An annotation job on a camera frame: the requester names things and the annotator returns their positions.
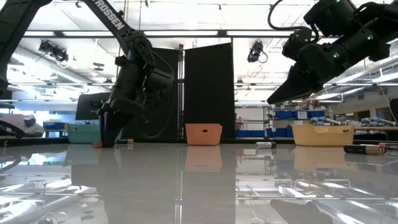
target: robotic arm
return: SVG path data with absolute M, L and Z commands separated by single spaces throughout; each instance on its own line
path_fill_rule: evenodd
M 37 11 L 52 0 L 7 0 L 0 11 L 0 90 L 7 86 L 7 64 Z M 117 38 L 124 55 L 116 58 L 120 72 L 111 95 L 98 112 L 103 147 L 111 147 L 133 118 L 156 108 L 160 93 L 170 91 L 174 76 L 156 69 L 151 43 L 129 27 L 107 0 L 84 0 Z
M 398 38 L 398 0 L 368 2 L 358 9 L 350 0 L 319 0 L 304 20 L 313 29 L 316 25 L 325 37 L 341 37 L 320 45 L 317 39 L 310 41 L 312 30 L 307 27 L 291 34 L 282 54 L 296 63 L 285 83 L 268 98 L 270 104 L 307 98 L 366 57 L 372 61 L 387 58 L 387 42 Z

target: ceiling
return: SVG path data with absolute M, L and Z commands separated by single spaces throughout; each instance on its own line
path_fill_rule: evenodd
M 276 0 L 159 0 L 145 1 L 109 0 L 117 10 L 125 12 L 125 19 L 134 29 L 140 30 L 220 30 L 220 29 L 271 29 L 267 24 L 267 15 L 270 5 Z M 313 0 L 285 0 L 276 7 L 272 15 L 275 26 L 302 26 L 305 25 L 303 16 L 316 3 Z M 352 0 L 355 5 L 363 4 L 363 0 Z M 374 2 L 390 3 L 392 0 Z M 77 8 L 75 1 L 53 1 L 42 7 L 29 26 L 29 30 L 106 30 L 100 20 L 88 9 L 84 3 Z M 117 66 L 114 58 L 119 55 L 119 44 L 116 39 L 48 39 L 51 43 L 64 49 L 70 56 L 66 64 L 55 66 L 55 72 L 67 70 L 76 75 L 81 82 L 104 82 L 107 78 L 112 81 L 116 78 Z M 261 40 L 264 51 L 268 54 L 266 63 L 248 63 L 249 49 L 256 40 Z M 150 39 L 154 47 L 177 49 L 180 44 L 185 49 L 203 47 L 231 42 L 229 38 L 155 38 Z M 281 54 L 283 38 L 239 38 L 233 41 L 234 77 L 242 78 L 244 82 L 253 83 L 282 83 L 294 61 Z M 323 39 L 322 42 L 332 42 L 334 39 Z M 43 57 L 54 63 L 47 55 L 38 51 L 41 39 L 24 38 L 20 47 Z M 383 62 L 360 62 L 349 69 L 339 79 L 361 72 L 364 67 L 373 67 L 380 63 L 392 60 L 395 56 Z M 102 72 L 94 72 L 93 62 L 104 64 Z M 240 89 L 239 94 L 244 97 L 240 100 L 266 100 L 277 86 Z

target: black partition panel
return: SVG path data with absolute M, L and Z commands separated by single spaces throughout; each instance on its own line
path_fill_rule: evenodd
M 185 51 L 184 122 L 219 123 L 223 139 L 235 138 L 231 43 Z
M 153 52 L 161 56 L 174 70 L 174 77 L 177 80 L 178 72 L 178 50 L 172 49 L 153 49 Z M 169 72 L 170 68 L 159 58 L 155 57 L 157 68 Z M 123 130 L 123 138 L 132 139 L 145 139 L 145 136 L 154 136 L 159 133 L 165 125 L 167 125 L 165 131 L 158 136 L 159 139 L 175 139 L 177 138 L 177 85 L 174 85 L 172 90 L 172 100 L 161 101 L 155 113 L 149 117 L 149 123 L 142 124 L 140 122 L 133 121 L 126 125 Z

